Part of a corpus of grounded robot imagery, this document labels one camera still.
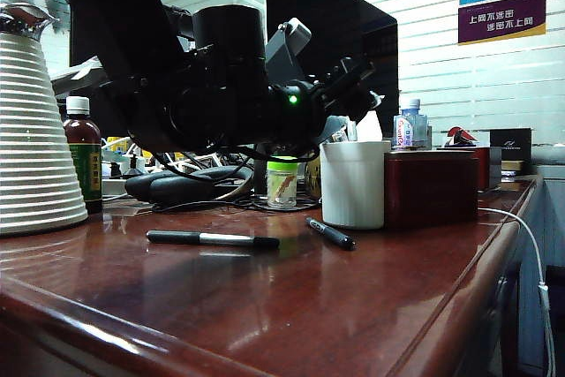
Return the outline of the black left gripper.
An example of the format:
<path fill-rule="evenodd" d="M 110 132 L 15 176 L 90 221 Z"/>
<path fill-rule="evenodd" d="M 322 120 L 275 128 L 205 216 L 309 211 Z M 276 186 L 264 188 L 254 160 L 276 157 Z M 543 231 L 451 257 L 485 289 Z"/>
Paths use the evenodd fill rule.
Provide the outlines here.
<path fill-rule="evenodd" d="M 339 94 L 375 73 L 366 59 L 342 58 L 328 75 L 328 88 L 291 80 L 268 86 L 271 111 L 267 113 L 267 143 L 290 150 L 317 147 L 323 140 L 328 116 L 346 116 L 360 122 L 368 111 L 380 106 L 384 95 L 373 90 L 352 89 L 328 104 L 327 91 Z"/>

